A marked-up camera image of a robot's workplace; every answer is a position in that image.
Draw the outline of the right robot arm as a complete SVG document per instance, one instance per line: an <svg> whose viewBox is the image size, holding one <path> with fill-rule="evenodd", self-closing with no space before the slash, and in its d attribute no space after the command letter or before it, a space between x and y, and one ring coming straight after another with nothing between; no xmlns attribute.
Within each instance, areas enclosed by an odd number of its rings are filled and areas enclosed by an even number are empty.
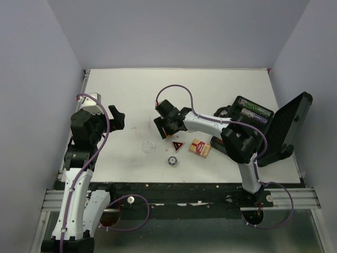
<svg viewBox="0 0 337 253"><path fill-rule="evenodd" d="M198 114L194 108L179 110L168 100L156 102L159 117L154 120L162 139L179 131L202 132L222 139L226 154L239 166L242 178L242 200L247 206L261 201L264 183L258 175L257 160L267 150L264 133L253 125L231 118Z"/></svg>

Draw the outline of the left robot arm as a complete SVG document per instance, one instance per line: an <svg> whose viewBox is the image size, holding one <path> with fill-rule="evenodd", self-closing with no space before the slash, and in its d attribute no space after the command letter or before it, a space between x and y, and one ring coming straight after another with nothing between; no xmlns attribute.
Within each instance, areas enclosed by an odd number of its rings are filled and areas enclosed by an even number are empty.
<svg viewBox="0 0 337 253"><path fill-rule="evenodd" d="M108 106L93 113L83 106L71 116L72 137L64 155L65 189L59 216L50 239L41 245L42 252L93 252L94 233L105 208L116 204L112 187L97 187L88 192L98 158L99 142L109 133L125 127L125 114Z"/></svg>

